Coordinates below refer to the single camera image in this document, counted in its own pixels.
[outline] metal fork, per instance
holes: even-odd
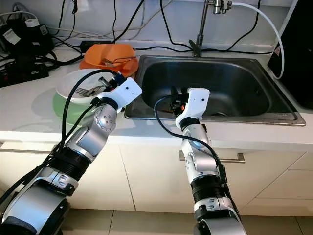
[[[96,86],[90,89],[84,89],[78,87],[75,91],[75,93],[79,94],[82,97],[88,97],[88,96],[93,96],[95,94],[98,94],[101,92],[101,88],[104,87],[103,85],[101,86]]]

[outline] sink basin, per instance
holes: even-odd
[[[127,106],[127,118],[154,119],[155,102],[172,89],[200,87],[210,90],[203,120],[305,125],[257,60],[143,55],[139,66],[135,80],[143,92]],[[175,119],[169,105],[160,103],[162,119]]]

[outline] kitchen counter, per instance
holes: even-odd
[[[74,52],[60,47],[56,53],[60,60],[74,57]],[[137,54],[190,56],[161,50],[139,51]],[[204,53],[203,57],[253,58],[268,71],[269,55],[237,53]],[[58,142],[61,138],[61,119],[54,113],[52,99],[56,85],[63,77],[79,69],[79,63],[63,66],[50,72],[47,78],[0,88],[0,141]],[[278,86],[288,96],[280,84]],[[205,122],[213,147],[313,151],[313,113],[305,113],[291,99],[306,126],[283,126],[246,123]],[[181,140],[168,135],[154,120],[126,119],[118,114],[117,127],[109,137],[114,143],[151,143],[173,145]],[[174,121],[166,126],[179,132]]]

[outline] floor tile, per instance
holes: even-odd
[[[71,209],[66,217],[63,235],[108,235],[113,211]]]
[[[313,234],[313,217],[297,217],[303,235]]]
[[[193,214],[114,211],[110,235],[192,235]]]
[[[295,217],[242,216],[247,235],[302,235]]]

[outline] metal handle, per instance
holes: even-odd
[[[35,153],[35,154],[50,154],[51,151],[46,150],[24,150],[24,149],[9,149],[9,148],[1,148],[3,143],[0,142],[0,152],[6,153]]]
[[[220,158],[220,160],[222,163],[246,163],[243,153],[237,153],[237,157],[238,159]],[[185,161],[185,156],[181,150],[179,151],[179,160]]]

